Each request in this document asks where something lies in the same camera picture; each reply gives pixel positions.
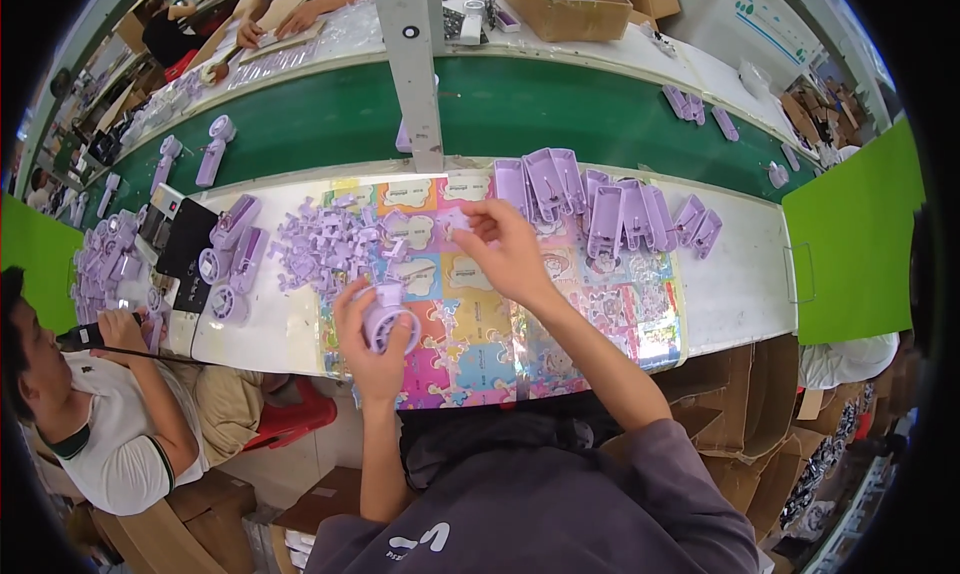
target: green conveyor belt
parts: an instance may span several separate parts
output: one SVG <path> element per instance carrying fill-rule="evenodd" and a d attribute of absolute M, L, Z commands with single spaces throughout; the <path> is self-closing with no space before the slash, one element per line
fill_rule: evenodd
<path fill-rule="evenodd" d="M 649 169 L 714 184 L 776 203 L 813 179 L 813 164 L 775 190 L 762 165 L 786 164 L 781 141 L 733 118 L 730 143 L 709 114 L 706 125 L 678 120 L 661 88 L 634 78 L 559 63 L 510 57 L 435 60 L 447 155 L 519 157 L 543 147 L 572 148 L 581 162 Z M 394 149 L 400 105 L 387 63 L 306 76 L 240 97 L 177 125 L 186 148 L 168 184 L 187 195 L 195 184 L 208 128 L 227 114 L 236 139 L 216 186 L 320 166 L 404 157 Z M 147 202 L 162 137 L 113 168 L 123 178 L 108 209 L 136 211 Z M 106 177 L 90 189 L 84 227 L 96 223 Z"/>

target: gray t-shirt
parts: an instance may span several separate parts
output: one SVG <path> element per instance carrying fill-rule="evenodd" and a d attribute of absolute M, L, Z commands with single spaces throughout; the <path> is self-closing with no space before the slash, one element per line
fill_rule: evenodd
<path fill-rule="evenodd" d="M 304 574 L 750 572 L 754 529 L 717 490 L 683 426 L 630 438 L 637 488 L 577 453 L 502 449 L 463 461 L 390 524 L 320 523 Z"/>

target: black hair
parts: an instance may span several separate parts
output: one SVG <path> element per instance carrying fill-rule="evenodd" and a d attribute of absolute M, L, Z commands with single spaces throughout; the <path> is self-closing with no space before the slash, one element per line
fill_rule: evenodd
<path fill-rule="evenodd" d="M 150 0 L 143 6 L 143 10 L 146 11 L 147 17 L 152 17 L 158 11 L 161 10 L 163 3 L 166 0 Z"/>
<path fill-rule="evenodd" d="M 3 270 L 0 279 L 0 376 L 3 393 L 9 397 L 13 411 L 21 419 L 33 420 L 34 412 L 20 394 L 20 378 L 27 371 L 27 354 L 23 350 L 23 336 L 11 319 L 14 308 L 23 300 L 23 268 L 11 266 Z"/>
<path fill-rule="evenodd" d="M 35 191 L 40 190 L 42 177 L 43 168 L 37 168 L 36 170 L 33 170 L 33 173 L 30 175 L 30 188 L 34 189 Z"/>

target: beige shorts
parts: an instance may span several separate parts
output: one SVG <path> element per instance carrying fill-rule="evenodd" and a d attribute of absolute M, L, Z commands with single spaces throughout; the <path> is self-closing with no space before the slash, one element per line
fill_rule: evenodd
<path fill-rule="evenodd" d="M 243 451 L 260 425 L 263 374 L 225 365 L 165 363 L 197 404 L 203 454 L 210 467 Z"/>

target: black shirt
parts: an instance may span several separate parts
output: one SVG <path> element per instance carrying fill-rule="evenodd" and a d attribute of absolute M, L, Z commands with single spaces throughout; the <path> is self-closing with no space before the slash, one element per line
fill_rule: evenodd
<path fill-rule="evenodd" d="M 164 68 L 172 68 L 186 57 L 186 53 L 194 49 L 199 51 L 207 41 L 204 36 L 181 32 L 180 24 L 167 17 L 169 11 L 170 9 L 164 9 L 151 17 L 140 37 L 153 58 Z"/>

